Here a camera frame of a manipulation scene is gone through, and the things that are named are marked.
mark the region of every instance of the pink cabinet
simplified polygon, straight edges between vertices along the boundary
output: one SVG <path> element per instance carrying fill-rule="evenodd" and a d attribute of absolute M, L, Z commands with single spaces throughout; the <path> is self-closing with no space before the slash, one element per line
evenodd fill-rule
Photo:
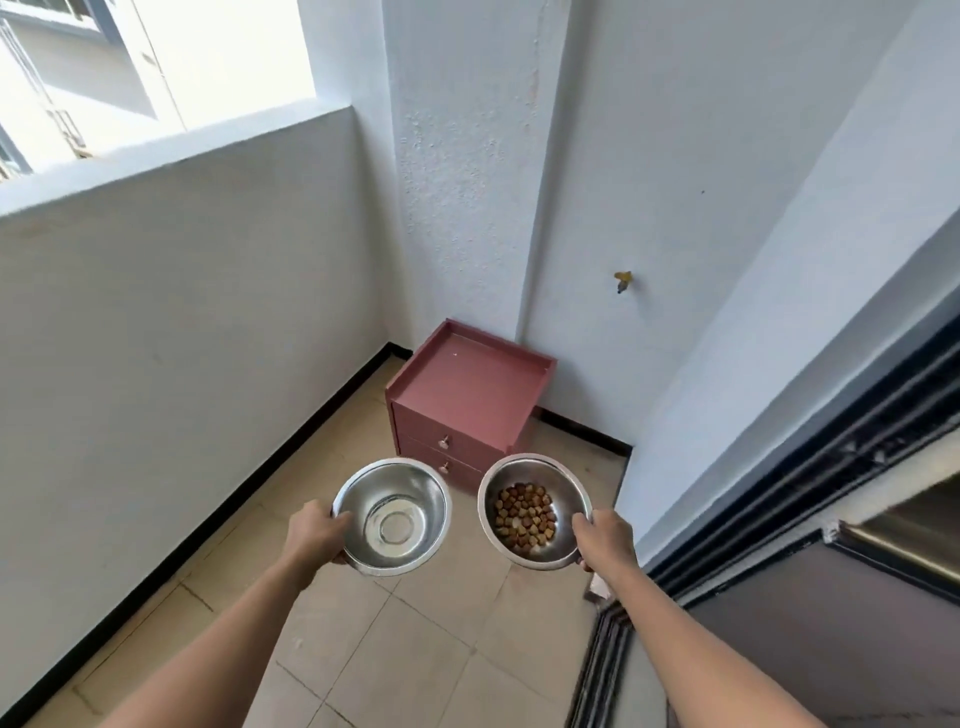
<path fill-rule="evenodd" d="M 483 473 L 521 452 L 556 360 L 447 319 L 387 385 L 396 452 L 476 493 Z"/>

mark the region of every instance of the empty bowl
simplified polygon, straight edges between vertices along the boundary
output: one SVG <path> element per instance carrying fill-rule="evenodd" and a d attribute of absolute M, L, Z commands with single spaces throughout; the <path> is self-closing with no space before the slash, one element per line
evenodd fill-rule
<path fill-rule="evenodd" d="M 444 542 L 452 503 L 433 468 L 405 457 L 370 463 L 333 501 L 333 515 L 353 513 L 344 555 L 370 576 L 397 576 L 425 563 Z"/>
<path fill-rule="evenodd" d="M 499 493 L 521 483 L 542 486 L 553 499 L 553 510 L 557 514 L 553 541 L 536 546 L 526 555 L 514 553 L 500 541 L 494 522 L 497 516 L 494 503 Z M 528 569 L 562 569 L 580 558 L 570 521 L 574 513 L 591 517 L 593 508 L 587 490 L 576 475 L 546 455 L 524 452 L 497 461 L 484 475 L 477 492 L 477 514 L 490 543 L 515 564 Z"/>

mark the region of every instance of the forearm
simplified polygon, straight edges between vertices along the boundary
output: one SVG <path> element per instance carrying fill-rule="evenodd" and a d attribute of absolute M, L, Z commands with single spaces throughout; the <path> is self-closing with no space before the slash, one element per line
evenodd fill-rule
<path fill-rule="evenodd" d="M 822 726 L 793 697 L 710 633 L 640 568 L 612 577 L 684 728 Z"/>
<path fill-rule="evenodd" d="M 240 728 L 300 593 L 278 562 L 101 728 Z"/>

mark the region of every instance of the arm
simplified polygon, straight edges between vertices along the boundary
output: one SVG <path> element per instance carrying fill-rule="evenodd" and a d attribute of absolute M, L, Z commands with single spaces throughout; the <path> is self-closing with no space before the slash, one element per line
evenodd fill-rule
<path fill-rule="evenodd" d="M 300 592 L 344 545 L 350 521 L 312 500 L 290 519 L 277 562 L 101 728 L 240 728 Z"/>
<path fill-rule="evenodd" d="M 594 511 L 593 521 L 573 517 L 580 552 L 619 596 L 684 728 L 823 726 L 640 570 L 626 521 L 612 510 Z"/>

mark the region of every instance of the wall ledge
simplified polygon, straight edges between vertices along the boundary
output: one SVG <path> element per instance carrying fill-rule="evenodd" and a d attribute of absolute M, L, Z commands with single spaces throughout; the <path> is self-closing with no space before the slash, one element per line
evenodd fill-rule
<path fill-rule="evenodd" d="M 347 108 L 324 99 L 304 99 L 4 182 L 0 218 Z"/>

